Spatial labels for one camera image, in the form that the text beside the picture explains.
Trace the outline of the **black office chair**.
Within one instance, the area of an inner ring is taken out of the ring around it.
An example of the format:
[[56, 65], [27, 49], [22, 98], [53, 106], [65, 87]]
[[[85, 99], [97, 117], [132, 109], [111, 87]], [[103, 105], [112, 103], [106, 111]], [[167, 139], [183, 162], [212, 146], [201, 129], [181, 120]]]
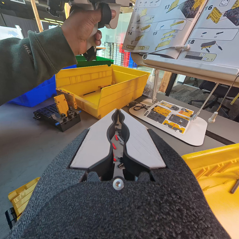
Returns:
[[[209, 94], [209, 93], [211, 93], [211, 91], [213, 90], [213, 88], [215, 86], [216, 86], [216, 83], [211, 82], [211, 81], [203, 80], [202, 83], [199, 85], [199, 89], [204, 90], [203, 94]], [[205, 106], [202, 109], [203, 110], [212, 109], [214, 106], [216, 108], [218, 108], [221, 104], [219, 102], [219, 99], [224, 98], [228, 89], [229, 89], [228, 85], [219, 84], [216, 87], [216, 89], [214, 90], [214, 92], [212, 93], [213, 99], [208, 100], [207, 103], [205, 104]], [[232, 87], [225, 99], [230, 100], [230, 98], [236, 97], [238, 92], [239, 92], [239, 88]], [[222, 112], [223, 116], [225, 116], [226, 118], [229, 118], [229, 111], [230, 111], [230, 109], [227, 106], [225, 106], [224, 104], [221, 105], [220, 112]]]

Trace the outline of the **yellow plastic bin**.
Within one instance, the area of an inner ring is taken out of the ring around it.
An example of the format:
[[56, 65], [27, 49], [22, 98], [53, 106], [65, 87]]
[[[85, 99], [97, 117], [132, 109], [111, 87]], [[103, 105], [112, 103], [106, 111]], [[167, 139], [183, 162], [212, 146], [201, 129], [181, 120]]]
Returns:
[[[120, 109], [143, 93], [150, 73], [112, 64], [60, 70], [55, 75], [57, 94], [74, 94], [77, 106], [97, 119]], [[100, 85], [110, 85], [99, 89]]]
[[181, 156], [196, 177], [218, 221], [239, 238], [239, 144]]

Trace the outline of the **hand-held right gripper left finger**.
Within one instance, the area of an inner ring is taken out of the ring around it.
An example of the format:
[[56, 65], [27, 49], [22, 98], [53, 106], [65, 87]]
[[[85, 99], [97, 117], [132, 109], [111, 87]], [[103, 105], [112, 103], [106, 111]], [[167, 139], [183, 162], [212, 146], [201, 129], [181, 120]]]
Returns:
[[92, 170], [105, 160], [112, 162], [112, 138], [118, 121], [118, 109], [112, 110], [102, 119], [88, 128], [88, 132], [77, 149], [70, 168]]

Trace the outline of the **yellow lego block assembly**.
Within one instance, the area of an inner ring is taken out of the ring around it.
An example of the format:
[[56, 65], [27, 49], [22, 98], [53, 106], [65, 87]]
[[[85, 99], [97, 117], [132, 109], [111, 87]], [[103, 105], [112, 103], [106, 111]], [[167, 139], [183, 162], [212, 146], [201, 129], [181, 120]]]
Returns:
[[37, 177], [8, 194], [8, 199], [13, 205], [13, 212], [16, 214], [16, 220], [20, 218], [22, 212], [25, 210], [39, 179], [40, 177]]

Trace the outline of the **pile of small lego pieces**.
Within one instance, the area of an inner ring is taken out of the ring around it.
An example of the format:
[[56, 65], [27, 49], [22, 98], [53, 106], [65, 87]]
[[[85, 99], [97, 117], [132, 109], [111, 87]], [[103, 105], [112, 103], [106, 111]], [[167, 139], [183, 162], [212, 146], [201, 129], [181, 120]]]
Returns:
[[113, 146], [113, 157], [114, 157], [113, 161], [119, 169], [123, 169], [124, 139], [122, 137], [121, 128], [119, 124], [115, 125], [115, 132], [111, 142]]

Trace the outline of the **lego instruction booklet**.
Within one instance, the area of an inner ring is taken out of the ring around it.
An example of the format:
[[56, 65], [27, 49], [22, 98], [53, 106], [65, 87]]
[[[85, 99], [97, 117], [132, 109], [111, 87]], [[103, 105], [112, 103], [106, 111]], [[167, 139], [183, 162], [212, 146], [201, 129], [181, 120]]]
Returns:
[[137, 0], [122, 49], [167, 58], [239, 66], [238, 0]]

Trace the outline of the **blue plastic bin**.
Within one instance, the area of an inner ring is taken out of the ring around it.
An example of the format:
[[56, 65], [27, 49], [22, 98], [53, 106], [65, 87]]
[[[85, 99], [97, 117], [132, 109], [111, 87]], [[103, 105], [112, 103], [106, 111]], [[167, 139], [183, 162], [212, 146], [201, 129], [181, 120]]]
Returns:
[[8, 103], [34, 107], [54, 96], [56, 96], [55, 75], [25, 94], [8, 101]]

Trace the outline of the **person's left hand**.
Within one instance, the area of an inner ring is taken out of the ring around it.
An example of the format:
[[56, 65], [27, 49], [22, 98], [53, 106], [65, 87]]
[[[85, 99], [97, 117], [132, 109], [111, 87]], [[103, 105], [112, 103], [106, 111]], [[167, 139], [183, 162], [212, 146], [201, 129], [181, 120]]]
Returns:
[[61, 26], [61, 30], [74, 55], [87, 50], [86, 40], [96, 23], [101, 21], [101, 10], [74, 9]]

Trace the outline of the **black and yellow lego model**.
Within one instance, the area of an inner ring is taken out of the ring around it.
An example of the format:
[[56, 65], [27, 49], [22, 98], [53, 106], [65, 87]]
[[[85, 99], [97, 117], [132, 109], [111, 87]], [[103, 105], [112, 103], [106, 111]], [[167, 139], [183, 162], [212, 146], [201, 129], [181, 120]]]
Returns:
[[54, 97], [53, 104], [36, 110], [33, 119], [48, 121], [64, 132], [81, 122], [81, 111], [78, 110], [74, 94], [66, 91], [60, 93]]

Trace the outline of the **heap of dark lego parts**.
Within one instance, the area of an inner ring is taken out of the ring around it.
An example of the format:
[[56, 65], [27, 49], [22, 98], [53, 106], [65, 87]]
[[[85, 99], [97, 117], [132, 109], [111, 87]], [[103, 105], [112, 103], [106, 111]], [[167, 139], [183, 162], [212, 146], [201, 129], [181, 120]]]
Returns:
[[[106, 87], [112, 86], [112, 85], [114, 85], [114, 82], [113, 82], [113, 84], [110, 84], [110, 85], [100, 85], [100, 86], [98, 86], [98, 88], [101, 90], [103, 88], [106, 88]], [[83, 96], [94, 93], [94, 92], [96, 92], [96, 91], [91, 91], [91, 92], [85, 93], [85, 94], [83, 94]]]

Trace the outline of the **printed parts leaflet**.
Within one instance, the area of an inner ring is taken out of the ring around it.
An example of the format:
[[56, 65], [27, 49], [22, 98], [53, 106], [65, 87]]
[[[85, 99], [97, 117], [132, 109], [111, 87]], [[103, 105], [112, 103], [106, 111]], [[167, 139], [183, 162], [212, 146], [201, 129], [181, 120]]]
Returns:
[[184, 135], [193, 114], [194, 111], [190, 109], [162, 100], [149, 107], [143, 117], [155, 122], [157, 126], [161, 125]]

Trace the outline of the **green plastic bin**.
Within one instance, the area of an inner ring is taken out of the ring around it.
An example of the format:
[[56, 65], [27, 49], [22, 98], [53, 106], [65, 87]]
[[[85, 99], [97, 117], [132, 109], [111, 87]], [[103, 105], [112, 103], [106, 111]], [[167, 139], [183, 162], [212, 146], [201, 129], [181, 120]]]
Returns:
[[90, 67], [90, 66], [98, 66], [98, 65], [108, 65], [114, 64], [114, 60], [96, 56], [96, 59], [93, 61], [87, 61], [83, 55], [76, 56], [77, 65], [76, 67]]

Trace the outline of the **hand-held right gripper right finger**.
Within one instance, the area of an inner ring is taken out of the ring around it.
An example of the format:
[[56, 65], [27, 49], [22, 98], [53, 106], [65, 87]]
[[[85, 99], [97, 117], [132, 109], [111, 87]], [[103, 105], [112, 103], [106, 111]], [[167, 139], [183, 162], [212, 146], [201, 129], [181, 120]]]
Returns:
[[165, 168], [166, 164], [148, 128], [122, 109], [119, 109], [118, 114], [126, 156], [147, 169]]

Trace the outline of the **clear plastic bag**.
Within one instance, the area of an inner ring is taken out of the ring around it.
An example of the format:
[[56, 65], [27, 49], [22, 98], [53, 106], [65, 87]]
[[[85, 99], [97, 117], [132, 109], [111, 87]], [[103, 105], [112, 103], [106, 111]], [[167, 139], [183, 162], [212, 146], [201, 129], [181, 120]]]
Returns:
[[150, 98], [152, 96], [153, 89], [154, 89], [154, 82], [147, 81], [142, 95]]

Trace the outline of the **person's left forearm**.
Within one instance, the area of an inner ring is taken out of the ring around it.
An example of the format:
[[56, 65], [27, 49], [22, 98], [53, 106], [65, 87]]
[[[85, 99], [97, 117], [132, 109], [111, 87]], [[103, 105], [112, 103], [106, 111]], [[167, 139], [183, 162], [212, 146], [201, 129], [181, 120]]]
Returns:
[[0, 41], [0, 105], [32, 90], [76, 64], [61, 27]]

